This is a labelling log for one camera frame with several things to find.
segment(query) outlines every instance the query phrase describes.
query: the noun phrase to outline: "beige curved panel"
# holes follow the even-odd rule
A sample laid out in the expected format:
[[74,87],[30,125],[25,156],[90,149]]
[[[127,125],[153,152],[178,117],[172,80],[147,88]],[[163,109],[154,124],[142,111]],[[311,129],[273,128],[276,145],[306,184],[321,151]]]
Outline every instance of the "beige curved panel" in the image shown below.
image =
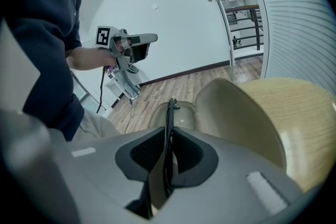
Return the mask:
[[261,79],[239,86],[276,127],[286,153],[287,174],[303,191],[324,181],[336,160],[335,96],[297,79]]
[[[174,126],[187,129],[194,128],[194,107],[189,102],[177,102],[180,109],[174,111]],[[166,126],[168,103],[159,105],[152,115],[149,128]]]
[[195,106],[195,130],[245,146],[286,168],[284,149],[274,125],[239,87],[228,80],[215,79],[200,91]]

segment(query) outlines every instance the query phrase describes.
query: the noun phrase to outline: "doorway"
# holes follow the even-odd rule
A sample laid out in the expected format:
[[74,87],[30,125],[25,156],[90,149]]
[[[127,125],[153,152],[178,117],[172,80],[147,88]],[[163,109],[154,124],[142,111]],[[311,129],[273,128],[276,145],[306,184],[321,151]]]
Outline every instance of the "doorway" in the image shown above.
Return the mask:
[[235,60],[262,57],[263,21],[257,0],[220,0],[229,23]]

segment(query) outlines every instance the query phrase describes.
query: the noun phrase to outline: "light switch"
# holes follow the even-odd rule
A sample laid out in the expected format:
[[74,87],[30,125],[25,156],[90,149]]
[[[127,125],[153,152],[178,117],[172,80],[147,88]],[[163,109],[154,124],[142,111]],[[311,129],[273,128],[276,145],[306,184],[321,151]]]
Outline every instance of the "light switch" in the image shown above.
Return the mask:
[[156,3],[154,3],[153,5],[152,5],[152,9],[153,10],[156,10],[156,9],[158,9],[159,8],[159,6],[156,4]]

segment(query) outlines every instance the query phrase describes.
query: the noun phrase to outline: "floor baseboard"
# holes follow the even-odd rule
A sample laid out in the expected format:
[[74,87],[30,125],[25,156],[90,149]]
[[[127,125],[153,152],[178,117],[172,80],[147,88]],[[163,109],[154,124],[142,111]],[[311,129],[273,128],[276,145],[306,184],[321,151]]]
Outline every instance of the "floor baseboard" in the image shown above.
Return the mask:
[[[124,96],[125,94],[124,93],[122,93],[120,96],[119,96],[119,98],[120,98],[120,100],[121,100],[121,98]],[[119,102],[119,100],[118,99],[116,99],[116,101],[113,103],[113,105],[112,105],[112,108],[114,109],[114,107],[118,104],[118,102]]]
[[259,57],[259,56],[264,56],[264,53],[247,55],[247,56],[241,56],[241,57],[235,58],[235,61],[243,60],[243,59],[247,59],[247,58],[252,58],[252,57]]
[[214,68],[218,68],[218,67],[229,66],[229,65],[230,65],[229,60],[223,61],[223,62],[217,62],[217,63],[213,63],[211,65],[207,65],[207,66],[203,66],[203,67],[197,67],[197,68],[190,69],[190,70],[187,70],[187,71],[171,74],[171,75],[166,76],[166,77],[150,80],[150,81],[141,83],[140,86],[146,86],[146,85],[153,84],[153,83],[156,83],[156,82],[160,82],[160,81],[163,81],[163,80],[173,79],[173,78],[177,78],[177,77],[180,77],[180,76],[184,76],[184,75],[188,75],[188,74],[192,74],[192,73],[197,73],[197,72],[201,72],[201,71],[205,71],[205,70],[209,70],[209,69],[214,69]]

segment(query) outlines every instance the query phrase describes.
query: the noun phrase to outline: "cable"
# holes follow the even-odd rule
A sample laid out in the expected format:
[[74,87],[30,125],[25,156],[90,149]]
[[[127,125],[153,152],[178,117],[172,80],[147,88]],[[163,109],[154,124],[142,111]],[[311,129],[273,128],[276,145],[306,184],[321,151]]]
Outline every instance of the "cable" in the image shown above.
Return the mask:
[[105,70],[106,70],[106,67],[103,67],[103,75],[101,77],[101,83],[100,83],[100,103],[99,103],[99,107],[98,107],[98,110],[97,110],[97,114],[101,108],[101,104],[102,104],[102,99],[103,99],[103,83],[104,83],[104,75],[105,75]]
[[125,129],[125,132],[124,132],[124,134],[126,134],[126,131],[127,131],[128,125],[130,124],[130,121],[131,121],[131,118],[132,118],[133,102],[132,102],[132,100],[131,100],[131,99],[130,99],[130,102],[131,102],[131,113],[130,113],[130,118],[128,119],[128,123],[127,123],[127,126],[126,126],[126,129]]

